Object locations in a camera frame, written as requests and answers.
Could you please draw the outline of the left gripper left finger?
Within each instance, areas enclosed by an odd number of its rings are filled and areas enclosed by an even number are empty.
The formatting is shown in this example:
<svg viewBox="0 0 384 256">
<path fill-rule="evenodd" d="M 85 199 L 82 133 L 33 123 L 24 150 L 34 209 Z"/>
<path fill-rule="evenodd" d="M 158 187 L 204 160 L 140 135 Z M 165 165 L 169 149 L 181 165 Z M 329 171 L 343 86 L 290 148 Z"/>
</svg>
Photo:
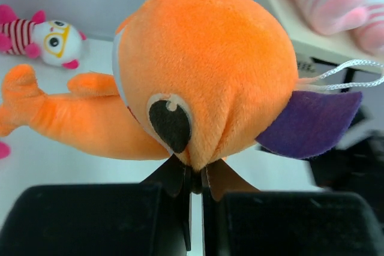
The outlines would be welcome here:
<svg viewBox="0 0 384 256">
<path fill-rule="evenodd" d="M 155 251 L 191 251 L 191 168 L 172 155 L 141 184 L 161 188 L 155 217 Z"/>
</svg>

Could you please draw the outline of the orange shark plush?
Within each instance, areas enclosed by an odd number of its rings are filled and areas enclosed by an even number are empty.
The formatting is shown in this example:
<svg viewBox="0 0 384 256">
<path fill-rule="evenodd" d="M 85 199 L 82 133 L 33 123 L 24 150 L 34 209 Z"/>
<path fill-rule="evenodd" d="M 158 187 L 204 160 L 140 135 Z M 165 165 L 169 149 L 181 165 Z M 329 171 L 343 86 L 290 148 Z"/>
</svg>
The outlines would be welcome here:
<svg viewBox="0 0 384 256">
<path fill-rule="evenodd" d="M 91 155 L 175 155 L 199 171 L 255 143 L 289 158 L 323 154 L 362 101 L 300 78 L 289 36 L 253 0 L 147 0 L 117 29 L 112 65 L 53 95 L 30 65 L 15 66 L 1 86 L 1 135 L 27 126 Z"/>
</svg>

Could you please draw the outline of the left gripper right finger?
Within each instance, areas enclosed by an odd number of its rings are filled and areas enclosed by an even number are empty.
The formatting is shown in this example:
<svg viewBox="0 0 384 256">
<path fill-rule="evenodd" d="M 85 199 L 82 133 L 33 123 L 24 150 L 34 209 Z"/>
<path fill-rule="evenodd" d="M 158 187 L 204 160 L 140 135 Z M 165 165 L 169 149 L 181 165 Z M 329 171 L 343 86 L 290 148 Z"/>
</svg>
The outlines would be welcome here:
<svg viewBox="0 0 384 256">
<path fill-rule="evenodd" d="M 230 255 L 228 217 L 224 196 L 260 190 L 248 183 L 224 160 L 210 163 L 201 171 L 203 255 Z"/>
</svg>

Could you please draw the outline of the white plush with yellow glasses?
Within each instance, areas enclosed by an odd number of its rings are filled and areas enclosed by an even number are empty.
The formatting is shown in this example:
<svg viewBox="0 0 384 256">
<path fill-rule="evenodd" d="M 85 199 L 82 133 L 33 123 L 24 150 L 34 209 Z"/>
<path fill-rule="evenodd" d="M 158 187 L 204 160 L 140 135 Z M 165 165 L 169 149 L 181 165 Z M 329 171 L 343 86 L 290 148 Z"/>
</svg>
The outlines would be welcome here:
<svg viewBox="0 0 384 256">
<path fill-rule="evenodd" d="M 45 11 L 19 18 L 1 5 L 1 53 L 41 58 L 48 65 L 74 70 L 80 65 L 86 35 L 61 20 L 47 20 Z"/>
</svg>

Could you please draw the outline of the white magenta plush facing down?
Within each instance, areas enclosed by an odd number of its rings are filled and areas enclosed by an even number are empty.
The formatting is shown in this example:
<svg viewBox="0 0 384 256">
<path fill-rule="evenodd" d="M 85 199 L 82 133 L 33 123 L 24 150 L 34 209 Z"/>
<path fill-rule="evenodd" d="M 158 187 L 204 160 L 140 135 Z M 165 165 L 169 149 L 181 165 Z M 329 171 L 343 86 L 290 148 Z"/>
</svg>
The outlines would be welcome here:
<svg viewBox="0 0 384 256">
<path fill-rule="evenodd" d="M 11 153 L 11 149 L 8 144 L 0 141 L 0 159 L 8 157 Z"/>
</svg>

